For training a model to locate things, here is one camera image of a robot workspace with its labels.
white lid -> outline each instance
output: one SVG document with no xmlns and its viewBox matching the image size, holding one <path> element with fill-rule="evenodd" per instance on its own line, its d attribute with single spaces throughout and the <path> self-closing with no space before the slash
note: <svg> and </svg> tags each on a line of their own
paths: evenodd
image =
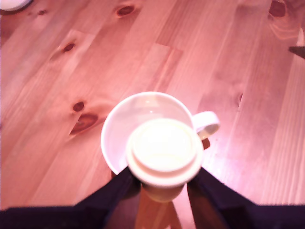
<svg viewBox="0 0 305 229">
<path fill-rule="evenodd" d="M 174 187 L 191 180 L 201 168 L 202 153 L 202 142 L 192 128 L 165 118 L 140 125 L 126 148 L 131 172 L 155 187 Z"/>
</svg>

wooden plank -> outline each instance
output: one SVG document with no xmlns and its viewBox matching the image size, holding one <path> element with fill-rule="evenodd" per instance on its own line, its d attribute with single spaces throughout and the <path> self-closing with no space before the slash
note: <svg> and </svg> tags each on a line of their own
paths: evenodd
<svg viewBox="0 0 305 229">
<path fill-rule="evenodd" d="M 110 70 L 106 73 L 103 90 L 111 94 L 115 99 L 122 99 L 128 89 L 128 84 L 122 82 L 133 79 L 138 72 L 143 60 L 151 46 L 166 23 L 168 16 L 176 3 L 171 1 L 147 1 L 141 10 L 138 19 L 132 26 L 120 54 L 112 62 Z M 111 78 L 116 76 L 115 83 L 110 83 Z"/>
<path fill-rule="evenodd" d="M 211 78 L 202 86 L 203 95 L 197 111 L 214 111 L 221 120 L 220 130 L 209 137 L 211 147 L 206 150 L 203 161 L 203 167 L 218 178 L 221 178 L 222 171 L 217 164 L 225 153 L 228 136 L 240 111 L 240 101 L 251 73 L 269 5 L 264 0 L 252 4 L 241 1 L 238 4 Z"/>
<path fill-rule="evenodd" d="M 230 30 L 236 6 L 237 1 L 206 2 L 196 27 L 189 27 L 193 32 L 166 92 L 181 100 L 192 113 L 197 110 L 203 86 L 210 78 Z"/>
<path fill-rule="evenodd" d="M 67 42 L 74 40 L 77 44 L 73 47 L 73 50 L 69 52 L 62 52 L 66 47 Z M 86 52 L 91 41 L 93 40 L 92 35 L 83 34 L 77 31 L 71 31 L 68 36 L 63 40 L 63 43 L 53 51 L 53 54 L 49 57 L 49 61 L 37 72 L 37 74 L 31 78 L 31 80 L 23 87 L 23 90 L 20 92 L 20 96 L 16 100 L 14 107 L 19 109 L 11 109 L 12 112 L 9 114 L 9 119 L 7 123 L 4 123 L 4 126 L 1 130 L 2 134 L 2 144 L 1 144 L 1 165 L 2 165 L 2 196 L 7 200 L 2 202 L 2 206 L 7 206 L 10 201 L 13 199 L 6 198 L 7 195 L 14 197 L 14 191 L 11 191 L 16 183 L 19 184 L 20 188 L 23 185 L 29 187 L 28 191 L 31 192 L 31 182 L 27 183 L 27 179 L 30 179 L 36 173 L 36 170 L 26 169 L 27 166 L 34 166 L 36 163 L 41 167 L 41 174 L 37 174 L 37 178 L 44 175 L 43 171 L 48 169 L 48 165 L 51 163 L 51 159 L 56 155 L 57 151 L 52 151 L 54 147 L 57 147 L 54 139 L 58 132 L 63 131 L 65 136 L 65 129 L 68 134 L 71 131 L 71 125 L 74 125 L 75 117 L 70 112 L 70 106 L 66 109 L 69 111 L 68 115 L 62 115 L 61 110 L 65 113 L 65 109 L 55 108 L 56 112 L 47 115 L 46 112 L 48 107 L 51 105 L 51 102 L 54 100 L 54 97 L 58 95 L 58 90 L 60 85 L 66 81 L 66 79 L 72 74 L 78 62 L 81 59 L 81 56 Z M 44 117 L 45 123 L 38 122 L 38 119 L 35 117 Z M 67 121 L 66 128 L 58 125 L 60 120 Z M 65 137 L 62 135 L 57 135 L 58 143 L 64 142 Z M 46 152 L 50 150 L 48 157 L 45 158 Z M 39 180 L 32 179 L 33 185 L 37 185 Z"/>
<path fill-rule="evenodd" d="M 18 97 L 19 91 L 40 69 L 43 63 L 46 62 L 53 50 L 59 46 L 62 39 L 66 36 L 66 33 L 69 32 L 75 16 L 79 13 L 85 3 L 86 0 L 77 1 L 77 3 L 73 0 L 67 0 L 64 4 L 60 5 L 60 9 L 56 11 L 49 22 L 48 29 L 45 29 L 37 39 L 29 42 L 26 52 L 22 55 L 19 63 L 11 66 L 11 68 L 3 69 L 2 92 L 5 96 L 2 97 L 1 101 L 1 116 L 4 119 L 6 112 L 13 108 L 11 105 L 16 97 Z M 40 20 L 37 20 L 34 27 L 41 26 L 45 28 L 46 24 L 43 23 L 41 25 L 40 22 Z M 11 49 L 14 47 L 10 44 L 10 41 L 8 41 L 6 45 Z M 10 59 L 8 50 L 3 54 L 5 54 L 8 60 Z"/>
<path fill-rule="evenodd" d="M 78 15 L 72 29 L 96 35 L 123 0 L 90 0 Z"/>
<path fill-rule="evenodd" d="M 221 180 L 254 202 L 262 196 L 296 38 L 278 39 L 263 25 L 251 74 L 224 154 Z"/>
<path fill-rule="evenodd" d="M 184 50 L 192 40 L 192 34 L 207 5 L 208 1 L 177 1 L 156 42 Z"/>
<path fill-rule="evenodd" d="M 96 171 L 100 171 L 101 176 L 99 180 L 95 180 L 95 189 L 110 181 L 111 171 L 101 153 L 100 127 L 97 126 L 70 140 L 66 137 L 64 145 L 59 149 L 60 153 L 40 180 L 35 193 L 28 198 L 26 205 L 76 204 L 90 194 L 88 187 Z"/>
<path fill-rule="evenodd" d="M 38 2 L 40 1 L 33 1 L 28 7 L 18 12 L 17 14 L 6 13 L 4 15 L 1 15 L 1 48 L 3 47 L 5 42 L 11 37 L 11 35 L 16 31 L 18 26 L 33 14 L 32 10 L 35 8 L 35 5 Z"/>
<path fill-rule="evenodd" d="M 165 92 L 183 52 L 153 44 L 124 97 L 143 91 Z"/>
<path fill-rule="evenodd" d="M 185 185 L 179 196 L 173 200 L 175 212 L 177 212 L 178 219 L 183 229 L 196 228 L 190 202 L 191 199 L 189 198 L 187 186 Z"/>
<path fill-rule="evenodd" d="M 8 28 L 6 26 L 4 28 L 1 27 L 1 33 L 12 33 L 8 42 L 1 47 L 2 55 L 6 56 L 1 63 L 3 83 L 9 80 L 11 72 L 18 66 L 28 49 L 33 47 L 33 43 L 53 20 L 60 7 L 63 6 L 63 0 L 56 2 L 51 0 L 35 1 L 21 15 L 18 13 L 1 18 L 1 21 L 4 20 L 2 23 L 6 24 L 6 20 L 11 20 L 11 18 L 16 19 L 22 17 L 24 13 L 27 14 L 26 17 L 22 18 L 23 20 L 19 26 L 16 25 L 14 32 L 6 32 L 7 29 L 13 29 L 10 28 L 10 25 L 8 25 Z M 11 61 L 10 58 L 12 53 L 14 61 Z"/>
<path fill-rule="evenodd" d="M 136 229 L 182 229 L 173 202 L 158 203 L 151 200 L 141 189 L 140 204 L 135 223 Z"/>
<path fill-rule="evenodd" d="M 305 62 L 293 57 L 261 202 L 305 203 Z"/>
<path fill-rule="evenodd" d="M 94 36 L 78 31 L 70 31 L 60 46 L 50 55 L 48 61 L 30 78 L 19 92 L 12 107 L 2 117 L 1 163 L 27 128 L 44 100 L 54 98 L 59 87 L 69 78 L 91 45 Z"/>
</svg>

mug rim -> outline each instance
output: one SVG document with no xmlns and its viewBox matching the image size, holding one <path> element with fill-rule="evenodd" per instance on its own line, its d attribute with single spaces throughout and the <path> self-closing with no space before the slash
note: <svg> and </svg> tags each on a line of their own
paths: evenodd
<svg viewBox="0 0 305 229">
<path fill-rule="evenodd" d="M 107 154 L 106 154 L 106 142 L 104 141 L 105 140 L 105 132 L 107 131 L 108 129 L 108 125 L 109 125 L 109 122 L 110 120 L 112 119 L 112 116 L 117 112 L 117 110 L 119 110 L 121 108 L 121 106 L 130 101 L 130 100 L 133 100 L 137 97 L 141 97 L 141 96 L 144 96 L 144 95 L 158 95 L 158 96 L 162 96 L 162 97 L 165 97 L 167 99 L 171 99 L 172 101 L 176 102 L 188 115 L 188 117 L 190 118 L 191 120 L 191 123 L 192 123 L 192 129 L 194 129 L 194 124 L 193 124 L 193 119 L 192 119 L 192 114 L 191 112 L 189 111 L 189 109 L 180 101 L 178 100 L 177 98 L 173 97 L 172 95 L 169 95 L 169 94 L 166 94 L 166 93 L 163 93 L 163 92 L 152 92 L 152 91 L 149 91 L 149 92 L 140 92 L 140 93 L 136 93 L 136 94 L 133 94 L 131 96 L 128 96 L 126 97 L 125 99 L 123 99 L 122 101 L 120 101 L 110 112 L 109 114 L 107 115 L 107 118 L 103 124 L 103 127 L 102 127 L 102 132 L 101 132 L 101 149 L 102 149 L 102 155 L 103 155 L 103 158 L 106 162 L 106 164 L 108 165 L 108 167 L 111 169 L 112 172 L 114 172 L 116 175 L 119 174 L 119 171 L 117 171 L 112 163 L 110 162 L 110 159 L 108 158 Z"/>
</svg>

white mug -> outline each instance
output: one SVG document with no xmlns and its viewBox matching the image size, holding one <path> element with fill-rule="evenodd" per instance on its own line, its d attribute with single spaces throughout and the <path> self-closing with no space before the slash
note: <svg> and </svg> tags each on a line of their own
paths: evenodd
<svg viewBox="0 0 305 229">
<path fill-rule="evenodd" d="M 111 110 L 102 128 L 102 153 L 107 165 L 115 174 L 120 173 L 128 165 L 126 148 L 134 130 L 147 123 L 147 121 L 163 118 L 176 120 L 186 125 L 194 134 L 198 134 L 197 142 L 199 141 L 200 144 L 200 139 L 203 140 L 212 135 L 220 126 L 219 119 L 214 112 L 205 111 L 191 115 L 187 107 L 171 95 L 160 92 L 134 94 L 122 100 Z M 197 165 L 198 168 L 193 171 L 193 175 L 189 177 L 196 175 L 201 163 L 202 161 Z M 180 193 L 182 188 L 183 186 L 180 183 L 171 186 L 175 193 L 174 197 Z M 146 186 L 146 190 L 151 193 L 151 197 L 160 195 L 160 193 L 163 196 L 166 195 L 167 197 L 162 201 L 173 198 L 173 195 L 168 195 L 167 191 L 164 193 L 162 187 L 159 189 L 159 187 L 149 185 Z"/>
<path fill-rule="evenodd" d="M 2 10 L 13 11 L 19 10 L 32 0 L 1 0 L 0 7 Z"/>
</svg>

wooden table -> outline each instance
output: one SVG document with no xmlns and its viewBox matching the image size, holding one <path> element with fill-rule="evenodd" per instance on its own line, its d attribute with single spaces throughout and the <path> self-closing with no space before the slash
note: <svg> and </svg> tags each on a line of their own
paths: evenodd
<svg viewBox="0 0 305 229">
<path fill-rule="evenodd" d="M 305 203 L 305 60 L 288 52 L 305 44 L 304 15 L 303 0 L 35 0 L 2 15 L 1 208 L 105 185 L 103 122 L 142 91 L 218 114 L 203 167 L 226 185 Z"/>
</svg>

